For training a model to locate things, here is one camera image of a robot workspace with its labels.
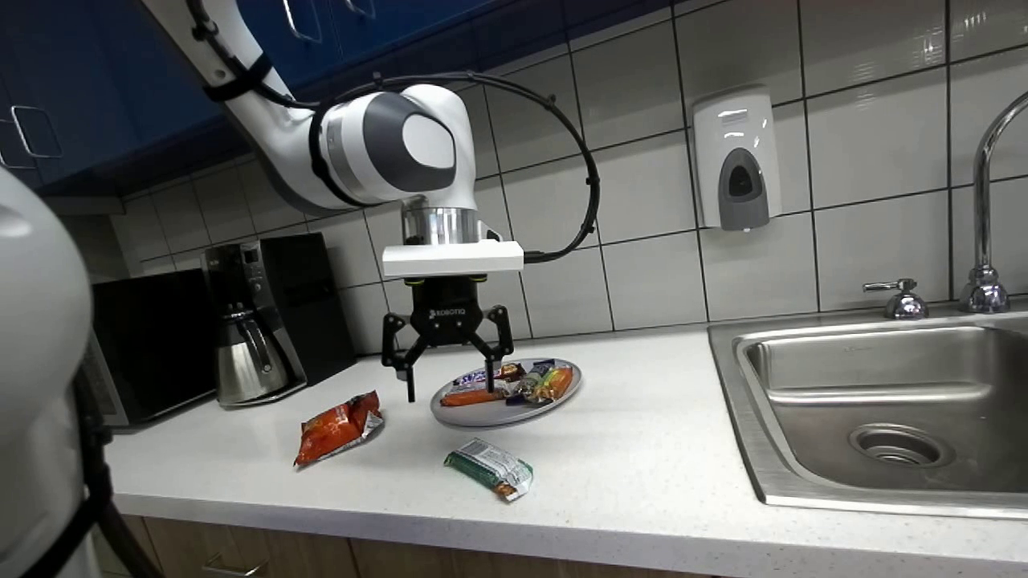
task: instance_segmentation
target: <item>kitchen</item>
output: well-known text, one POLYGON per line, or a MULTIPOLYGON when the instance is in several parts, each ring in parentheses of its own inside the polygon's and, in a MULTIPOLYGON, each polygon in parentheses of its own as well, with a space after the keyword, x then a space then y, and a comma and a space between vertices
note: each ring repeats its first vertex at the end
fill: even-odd
MULTIPOLYGON (((409 289, 378 270, 378 253, 402 242, 397 210, 308 218, 245 152, 187 172, 150 170, 174 176, 125 170, 119 184, 143 185, 125 191, 116 216, 85 216, 98 199, 55 201, 94 279, 197 270, 206 248, 224 242, 318 231, 354 348, 369 357, 279 406, 233 413, 199 406, 116 438, 119 507, 144 525, 375 544, 365 559, 388 559, 382 544, 409 544, 693 576, 1026 576, 1020 521, 761 503, 706 324, 877 318, 888 294, 869 294, 864 283, 900 277, 918 279, 929 308, 956 302, 975 263, 975 152, 993 115, 1026 94, 1028 9, 1015 0, 646 5, 622 16, 612 3, 622 21, 578 3, 550 16, 533 5, 520 28, 542 19, 561 28, 540 27, 540 38, 523 42, 533 54, 516 61, 507 57, 523 45, 490 42, 472 27, 447 31, 437 54, 395 48, 388 57, 395 70, 447 70, 466 69, 459 54, 472 45, 493 74, 554 95, 597 156, 597 233, 567 259, 479 286, 482 305, 507 305, 514 357, 576 361, 587 383, 520 427, 433 423, 427 398, 479 365, 468 351, 425 357, 416 406, 374 361, 382 316, 412 310, 409 289), (701 99, 742 86, 772 94, 781 166, 781 216, 747 233, 705 228, 691 136, 701 99), (369 389, 388 413, 382 438, 293 471, 299 423, 369 389), (447 471, 447 449, 468 438, 533 462, 533 495, 499 503, 447 471)), ((463 99, 482 222, 528 248, 568 242, 585 213, 572 140, 505 94, 468 86, 463 99)), ((1028 133, 1011 125, 993 165, 996 270, 1011 291, 1028 283, 1026 149, 1028 133)))

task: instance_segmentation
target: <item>coffee maker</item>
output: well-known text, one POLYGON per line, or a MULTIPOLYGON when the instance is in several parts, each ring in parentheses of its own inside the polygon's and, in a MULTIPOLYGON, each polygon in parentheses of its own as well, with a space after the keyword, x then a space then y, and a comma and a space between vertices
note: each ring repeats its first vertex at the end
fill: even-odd
POLYGON ((323 233, 211 248, 206 270, 221 409, 268 406, 356 363, 323 233))

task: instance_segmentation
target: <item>sink basin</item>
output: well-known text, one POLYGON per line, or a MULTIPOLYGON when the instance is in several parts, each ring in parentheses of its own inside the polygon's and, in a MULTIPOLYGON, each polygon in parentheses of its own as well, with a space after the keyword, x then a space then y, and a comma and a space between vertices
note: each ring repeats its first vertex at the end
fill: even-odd
POLYGON ((1028 516, 1028 316, 710 332, 767 503, 1028 516))

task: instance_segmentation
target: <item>white tile wall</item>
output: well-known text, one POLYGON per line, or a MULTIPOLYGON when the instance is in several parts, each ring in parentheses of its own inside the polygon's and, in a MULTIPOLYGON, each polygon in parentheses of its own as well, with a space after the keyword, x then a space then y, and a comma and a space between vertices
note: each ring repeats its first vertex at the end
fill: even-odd
MULTIPOLYGON (((877 308, 860 283, 896 277, 952 300, 970 259, 970 199, 956 185, 990 115, 1028 90, 1026 5, 691 0, 499 69, 585 130, 603 205, 581 249, 490 279, 482 305, 507 305, 516 336, 554 336, 877 308), (751 84, 777 103, 787 216, 751 233, 698 231, 688 111, 751 84)), ((490 228, 523 248, 568 242, 585 210, 572 137, 520 99, 463 94, 490 228)), ((1028 122, 1000 146, 996 176, 1020 176, 996 185, 996 263, 1011 289, 1028 289, 1028 122)), ((202 248, 224 237, 323 231, 365 352, 378 351, 382 316, 412 308, 375 263, 402 242, 397 210, 305 222, 258 160, 133 195, 113 228, 130 273, 199 268, 202 248)))

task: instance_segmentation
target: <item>sink faucet handle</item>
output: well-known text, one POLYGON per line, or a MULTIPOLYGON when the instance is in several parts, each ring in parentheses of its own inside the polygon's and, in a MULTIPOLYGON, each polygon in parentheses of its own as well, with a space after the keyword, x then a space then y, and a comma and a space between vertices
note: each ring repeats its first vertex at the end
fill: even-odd
POLYGON ((888 318, 929 318, 925 300, 911 291, 917 286, 918 286, 917 279, 900 277, 893 283, 869 283, 864 291, 896 291, 888 302, 888 318))

